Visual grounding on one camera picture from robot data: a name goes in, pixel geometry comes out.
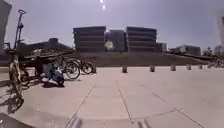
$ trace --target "lens flare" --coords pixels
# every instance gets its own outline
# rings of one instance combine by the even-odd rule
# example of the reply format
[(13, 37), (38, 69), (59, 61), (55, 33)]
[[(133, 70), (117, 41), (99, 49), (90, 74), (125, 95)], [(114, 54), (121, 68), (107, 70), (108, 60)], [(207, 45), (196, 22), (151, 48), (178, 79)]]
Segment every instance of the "lens flare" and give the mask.
[(105, 5), (103, 5), (103, 10), (106, 10), (106, 6)]

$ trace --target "distant building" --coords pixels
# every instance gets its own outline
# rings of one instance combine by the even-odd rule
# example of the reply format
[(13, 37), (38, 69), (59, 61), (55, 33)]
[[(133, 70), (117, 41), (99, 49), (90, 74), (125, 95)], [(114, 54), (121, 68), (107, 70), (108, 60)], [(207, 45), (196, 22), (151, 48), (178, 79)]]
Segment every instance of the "distant building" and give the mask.
[(201, 48), (198, 46), (181, 45), (179, 47), (170, 49), (170, 52), (184, 53), (184, 54), (191, 54), (191, 55), (199, 56), (199, 55), (201, 55)]
[(75, 48), (79, 52), (105, 52), (105, 26), (73, 28)]
[(29, 55), (34, 50), (42, 49), (43, 51), (64, 51), (72, 50), (71, 47), (58, 42), (58, 38), (50, 38), (48, 41), (43, 41), (35, 44), (20, 43), (18, 45), (19, 53), (21, 55)]
[(105, 41), (112, 43), (110, 52), (125, 52), (125, 32), (124, 30), (110, 30), (105, 35)]
[(162, 52), (162, 44), (156, 43), (156, 29), (127, 27), (126, 38), (128, 52)]
[(167, 44), (166, 43), (160, 43), (160, 42), (157, 42), (158, 44), (161, 44), (162, 46), (162, 52), (167, 52)]
[(74, 28), (74, 43), (80, 52), (158, 52), (167, 50), (164, 43), (156, 43), (157, 30), (127, 27), (106, 30), (105, 26)]
[(6, 3), (4, 0), (0, 0), (0, 54), (4, 53), (6, 26), (11, 8), (12, 5)]
[(214, 54), (217, 56), (224, 56), (224, 45), (218, 45), (214, 49)]

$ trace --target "concrete bollard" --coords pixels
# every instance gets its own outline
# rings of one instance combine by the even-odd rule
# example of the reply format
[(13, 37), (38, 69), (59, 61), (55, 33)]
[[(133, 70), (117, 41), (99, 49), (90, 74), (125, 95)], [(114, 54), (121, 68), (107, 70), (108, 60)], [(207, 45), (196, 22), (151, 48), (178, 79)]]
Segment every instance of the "concrete bollard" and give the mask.
[(149, 69), (150, 69), (150, 72), (155, 72), (155, 66), (150, 65), (150, 66), (149, 66)]
[(203, 69), (203, 65), (202, 64), (198, 65), (198, 68)]
[(123, 66), (122, 66), (122, 72), (123, 72), (123, 73), (128, 73), (128, 71), (127, 71), (127, 66), (126, 66), (126, 65), (123, 65)]
[(170, 70), (171, 71), (176, 71), (176, 65), (172, 64), (171, 67), (170, 67)]
[(93, 64), (93, 72), (92, 73), (97, 73), (97, 67), (95, 64)]
[(187, 70), (191, 70), (191, 65), (190, 64), (187, 65)]

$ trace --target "blue sky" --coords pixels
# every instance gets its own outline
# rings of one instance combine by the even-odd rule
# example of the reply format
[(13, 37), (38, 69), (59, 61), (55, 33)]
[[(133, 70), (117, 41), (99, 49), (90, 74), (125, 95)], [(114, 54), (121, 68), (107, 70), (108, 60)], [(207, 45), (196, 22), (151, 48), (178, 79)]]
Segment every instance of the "blue sky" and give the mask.
[(22, 37), (36, 43), (58, 37), (73, 46), (73, 27), (105, 25), (108, 29), (140, 26), (158, 29), (168, 47), (220, 44), (216, 14), (223, 0), (5, 0), (13, 5), (6, 41), (13, 42), (17, 10), (24, 17)]

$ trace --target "concrete ground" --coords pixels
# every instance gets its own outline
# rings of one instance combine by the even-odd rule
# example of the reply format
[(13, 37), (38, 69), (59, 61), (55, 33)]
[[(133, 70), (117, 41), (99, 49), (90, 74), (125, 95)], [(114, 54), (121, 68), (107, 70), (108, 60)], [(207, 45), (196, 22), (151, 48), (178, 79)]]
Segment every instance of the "concrete ground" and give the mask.
[[(9, 114), (38, 128), (65, 128), (72, 117), (81, 128), (223, 128), (224, 69), (193, 67), (98, 68), (96, 75), (66, 81), (64, 88), (41, 84), (24, 90), (25, 102)], [(8, 87), (0, 88), (0, 112), (7, 113)]]

